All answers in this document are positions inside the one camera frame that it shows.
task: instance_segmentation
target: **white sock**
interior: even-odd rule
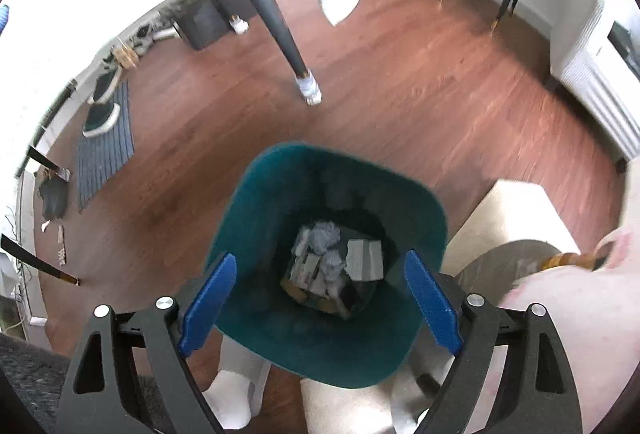
[[[202,393],[223,429],[241,429],[249,423],[250,385],[247,377],[221,369],[211,386]]]

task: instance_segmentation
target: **shoe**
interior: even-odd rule
[[[110,131],[118,122],[120,105],[112,100],[106,104],[94,104],[89,108],[89,114],[84,121],[82,134],[86,138],[99,137]]]
[[[146,55],[154,44],[154,30],[151,24],[143,24],[140,26],[136,35],[131,37],[131,47],[138,57]]]
[[[116,61],[116,56],[113,55],[113,46],[111,47],[111,49],[109,50],[109,54],[106,55],[105,57],[102,57],[102,66],[104,66],[107,69],[111,69],[111,68],[115,68],[118,64],[118,61]]]
[[[9,21],[9,7],[7,5],[0,5],[0,34],[2,34],[7,21]]]
[[[118,87],[118,82],[120,82],[122,71],[122,66],[118,64],[100,75],[95,81],[94,92],[87,100],[87,103],[92,106],[94,104],[104,104],[111,99],[113,92]]]

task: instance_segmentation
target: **trash bin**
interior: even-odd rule
[[[280,287],[300,226],[313,220],[382,242],[385,278],[350,319],[295,302]],[[358,388],[392,374],[408,353],[422,315],[404,282],[415,249],[438,270],[446,218],[419,183],[363,160],[283,143],[258,156],[239,182],[209,251],[236,256],[236,285],[216,326],[284,369],[325,384]]]

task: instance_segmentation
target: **baseboard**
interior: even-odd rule
[[[502,0],[493,0],[500,4]],[[529,26],[538,31],[540,35],[549,39],[551,37],[551,24],[538,14],[535,10],[527,6],[525,0],[518,1],[515,14],[524,20]]]

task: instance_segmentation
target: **gray carpet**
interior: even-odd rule
[[[80,137],[78,151],[78,206],[82,211],[107,180],[133,156],[133,136],[129,115],[129,84],[126,80],[113,94],[120,105],[118,122],[99,137]]]

